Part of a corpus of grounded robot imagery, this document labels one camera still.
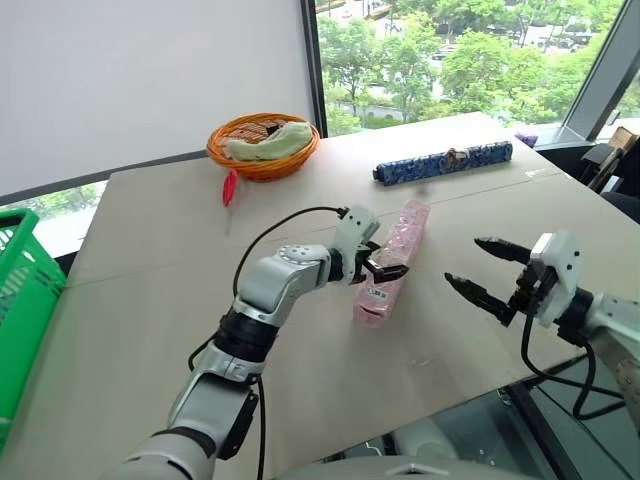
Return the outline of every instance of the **white wall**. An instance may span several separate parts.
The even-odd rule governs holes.
[[[298,0],[0,0],[0,195],[310,98]]]

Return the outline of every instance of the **green towel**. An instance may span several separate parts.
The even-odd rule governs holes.
[[[235,138],[229,140],[224,154],[236,161],[276,160],[298,152],[311,141],[311,137],[311,126],[307,122],[287,122],[255,144]]]

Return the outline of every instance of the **purple object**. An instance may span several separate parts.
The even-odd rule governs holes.
[[[537,135],[524,135],[522,133],[516,133],[516,138],[530,148],[533,148],[538,141]]]

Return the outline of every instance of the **green plastic basket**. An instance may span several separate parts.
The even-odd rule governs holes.
[[[0,452],[66,277],[29,210],[0,213]]]

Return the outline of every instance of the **window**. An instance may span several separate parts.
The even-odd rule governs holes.
[[[77,252],[82,245],[107,182],[92,183],[0,206],[33,210],[40,221],[34,235],[52,257]]]
[[[618,127],[626,127],[631,132],[640,133],[640,70],[611,112],[609,121],[600,131],[598,138],[611,138]]]
[[[330,136],[481,111],[560,124],[623,0],[316,2]]]

